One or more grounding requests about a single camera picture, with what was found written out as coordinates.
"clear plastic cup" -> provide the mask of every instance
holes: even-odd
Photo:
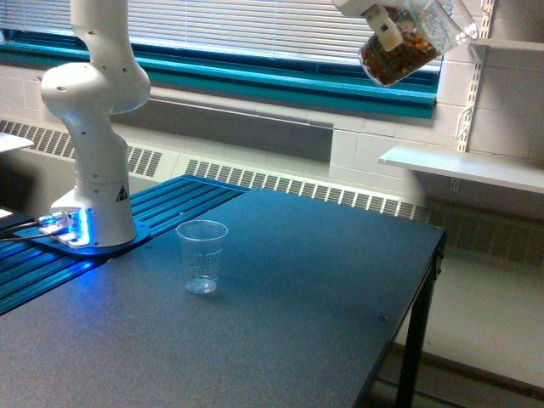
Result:
[[[215,291],[229,229],[215,221],[194,220],[180,224],[176,232],[181,246],[182,268],[189,276],[185,289],[196,294]]]
[[[374,6],[365,17],[375,34],[360,50],[359,60],[368,77],[384,87],[478,38],[462,0],[405,0],[404,7]]]

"blue aluminum rail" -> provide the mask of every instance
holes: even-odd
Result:
[[[135,221],[149,225],[153,239],[245,191],[236,185],[183,176],[131,195],[131,202]],[[0,315],[106,261],[73,257],[30,242],[0,243]]]

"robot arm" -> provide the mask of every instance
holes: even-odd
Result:
[[[385,8],[404,7],[405,0],[332,0],[332,3],[347,17],[366,18],[386,51],[391,51],[402,43],[402,36]]]
[[[332,0],[332,3],[346,17],[360,17],[372,6],[401,7],[405,0]]]
[[[76,152],[76,187],[52,205],[70,214],[56,239],[70,247],[113,247],[135,236],[128,198],[127,144],[110,115],[132,111],[150,96],[150,81],[128,39],[128,0],[71,0],[74,32],[88,46],[89,63],[46,72],[42,98],[68,128]]]

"window blinds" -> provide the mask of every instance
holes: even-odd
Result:
[[[134,43],[351,65],[371,35],[331,0],[129,0],[128,19]],[[0,27],[73,35],[70,1],[0,0]]]

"wall shelf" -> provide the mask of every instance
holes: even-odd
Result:
[[[0,132],[0,153],[5,153],[6,151],[24,149],[25,147],[31,147],[34,144],[25,138],[20,138],[13,136],[11,134],[6,134]]]
[[[495,38],[480,39],[473,42],[473,46],[486,46],[499,49],[523,50],[523,51],[542,51],[544,52],[544,42],[525,42],[501,40]]]
[[[544,167],[525,161],[428,146],[396,146],[383,154],[379,162],[418,172],[544,194]]]

